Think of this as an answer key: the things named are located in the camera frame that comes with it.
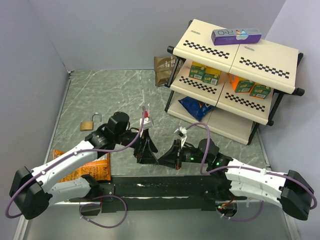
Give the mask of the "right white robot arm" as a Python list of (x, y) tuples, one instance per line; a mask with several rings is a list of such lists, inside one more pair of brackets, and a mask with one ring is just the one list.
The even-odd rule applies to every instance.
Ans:
[(183, 162), (200, 163), (207, 168), (203, 175), (212, 175), (225, 182), (218, 187), (223, 199), (245, 197), (271, 203), (287, 215), (302, 221), (310, 210), (317, 207), (314, 190), (295, 170), (287, 173), (253, 167), (220, 153), (212, 140), (202, 139), (197, 147), (175, 140), (171, 148), (158, 159), (158, 163), (180, 169)]

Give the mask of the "brass padlock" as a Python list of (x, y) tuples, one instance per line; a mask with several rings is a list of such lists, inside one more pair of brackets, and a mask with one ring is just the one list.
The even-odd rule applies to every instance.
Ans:
[(94, 128), (94, 118), (96, 116), (98, 117), (99, 122), (101, 122), (102, 121), (102, 115), (100, 113), (98, 113), (98, 112), (95, 112), (95, 113), (92, 114), (90, 120), (82, 121), (80, 123), (79, 130), (81, 132), (93, 130), (93, 128)]

